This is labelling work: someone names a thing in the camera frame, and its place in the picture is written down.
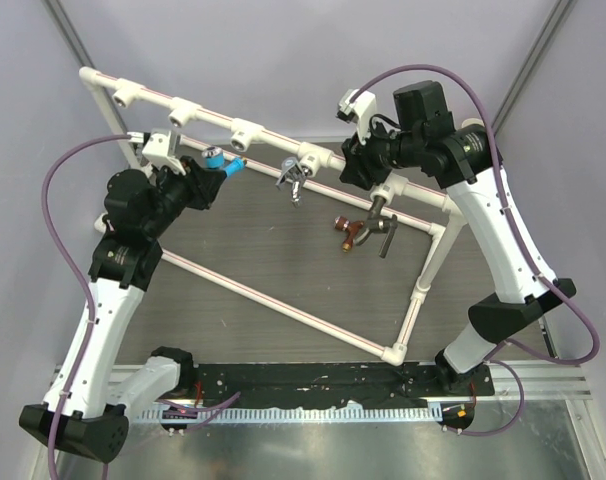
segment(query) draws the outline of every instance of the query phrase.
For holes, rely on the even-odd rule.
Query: metal beam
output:
[[[572,8],[576,4],[576,0],[558,0],[556,5],[552,8],[552,11],[548,15],[543,28],[541,29],[538,37],[534,41],[534,45],[527,54],[523,65],[516,75],[516,78],[510,85],[510,88],[499,107],[499,111],[496,114],[492,128],[495,133],[499,133],[501,128],[505,124],[505,120],[512,112],[514,105],[518,98],[521,96],[523,89],[528,84],[536,68],[541,64],[545,53],[547,52],[552,41],[558,34],[561,26],[569,16]]]
[[[95,68],[94,62],[90,57],[85,45],[81,41],[79,34],[77,33],[74,25],[70,21],[70,18],[67,16],[63,5],[59,0],[41,0],[41,3],[47,10],[48,14],[52,18],[54,25],[56,25],[57,30],[61,34],[63,41],[65,41],[66,45],[70,49],[70,52],[74,56],[76,62],[79,64],[79,67],[92,67]],[[112,102],[112,99],[109,97],[105,89],[101,89],[101,95],[105,96],[106,100],[108,100],[108,104],[110,109],[114,112],[116,116],[116,120],[119,124],[119,127],[123,131],[123,133],[128,131],[128,128],[121,116],[121,113],[116,109],[116,106]]]

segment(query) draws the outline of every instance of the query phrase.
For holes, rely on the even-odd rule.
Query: copper valve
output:
[[[343,241],[343,251],[349,252],[354,246],[354,238],[358,235],[365,222],[350,222],[345,217],[336,217],[334,220],[334,228],[340,232],[347,232],[347,237]]]

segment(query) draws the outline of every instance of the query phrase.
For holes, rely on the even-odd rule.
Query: floor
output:
[[[474,430],[502,425],[514,407],[477,405]],[[109,478],[589,479],[562,401],[528,402],[517,424],[490,438],[457,437],[434,423],[217,425],[185,437],[154,438],[159,430],[135,425],[110,464]],[[79,457],[64,455],[59,462],[63,480],[94,480],[100,470]]]
[[[338,150],[338,144],[326,145]],[[285,155],[252,147],[247,156],[280,168]],[[420,171],[402,172],[437,188]],[[335,171],[321,183],[355,195]],[[429,236],[399,227],[388,257],[371,238],[349,254],[333,220],[362,219],[355,207],[305,191],[295,209],[275,180],[245,170],[230,178],[209,211],[186,211],[162,238],[164,248],[336,323],[381,345],[396,339],[409,292],[427,254]],[[398,198],[394,208],[445,223],[433,207]],[[468,227],[437,276],[410,339],[408,360],[431,360],[467,323],[467,309],[493,291],[489,269]],[[544,350],[537,324],[519,336]],[[373,358],[268,308],[161,262],[123,341],[117,363],[144,363],[160,345],[191,351],[199,362],[361,361]],[[503,358],[527,358],[506,348]]]

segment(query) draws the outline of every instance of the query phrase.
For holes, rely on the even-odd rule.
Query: wall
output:
[[[601,333],[585,371],[606,419],[606,0],[577,2],[503,132],[525,221],[557,274],[574,278]],[[563,355],[589,350],[566,309],[550,318]]]
[[[348,88],[403,63],[449,67],[495,113],[554,0],[63,0],[97,68],[295,137],[351,132],[335,118]],[[375,91],[392,114],[391,92]],[[460,119],[473,112],[447,85]],[[167,125],[167,112],[137,107],[130,128]],[[220,129],[189,130],[226,140]]]
[[[39,2],[0,1],[0,478],[28,478],[37,442],[19,429],[63,360],[83,295],[45,229],[40,187],[68,148],[109,134]],[[52,213],[84,270],[116,146],[74,158],[55,177]]]

